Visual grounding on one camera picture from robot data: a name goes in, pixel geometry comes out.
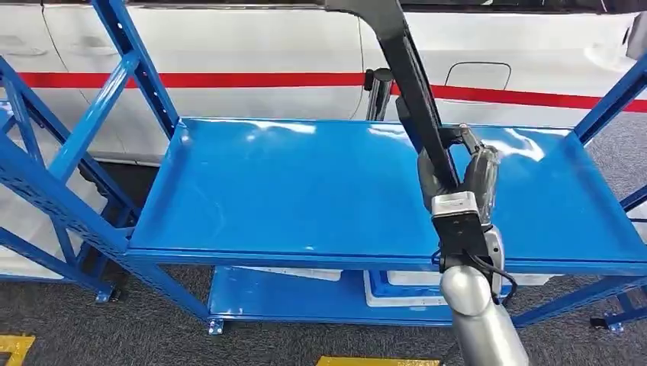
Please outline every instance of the red stripe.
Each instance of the red stripe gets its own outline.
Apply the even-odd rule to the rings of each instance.
[[[107,73],[96,72],[22,72],[32,88],[101,88]],[[163,72],[159,74],[167,88],[297,88],[360,86],[362,72]],[[129,80],[127,88],[135,88]],[[591,109],[599,97],[559,95],[530,91],[494,90],[432,85],[437,98],[460,101],[483,101],[503,104],[538,105],[544,107]],[[399,94],[398,87],[393,94]],[[647,112],[646,100],[635,100],[625,111]]]
[[[96,72],[21,72],[32,88],[101,88],[110,74]],[[364,85],[363,72],[162,72],[167,88],[294,88]],[[127,88],[135,88],[130,80]]]

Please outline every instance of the silver robot arm segment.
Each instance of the silver robot arm segment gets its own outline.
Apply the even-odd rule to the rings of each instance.
[[[452,327],[466,365],[530,364],[510,315],[494,303],[490,284],[479,270],[467,265],[449,268],[440,290],[452,309]]]

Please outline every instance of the lower shelf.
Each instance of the lower shelf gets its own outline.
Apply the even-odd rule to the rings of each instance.
[[[215,319],[451,326],[447,306],[369,307],[362,271],[339,281],[216,267],[208,308]]]

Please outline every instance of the floor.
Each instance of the floor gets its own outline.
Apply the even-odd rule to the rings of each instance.
[[[624,114],[588,149],[619,197],[647,181],[644,117]],[[105,165],[138,202],[145,200],[155,169]],[[168,267],[175,278],[204,298],[209,267]],[[108,277],[124,298],[97,305],[89,292],[71,285],[0,283],[0,335],[36,336],[25,365],[315,365],[322,355],[439,358],[452,345],[450,329],[284,323],[228,323],[224,334],[206,328],[116,266]],[[572,291],[594,278],[553,278],[541,288],[521,289],[512,313]],[[643,365],[647,322],[620,334],[592,329],[590,316],[615,309],[615,300],[520,331],[535,364]],[[453,364],[461,364],[460,359]]]

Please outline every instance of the yellow floor marking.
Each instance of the yellow floor marking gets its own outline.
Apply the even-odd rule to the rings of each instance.
[[[35,339],[26,335],[0,335],[0,352],[11,354],[5,366],[21,366]]]
[[[395,360],[388,358],[351,358],[322,356],[317,366],[439,366],[437,360]]]

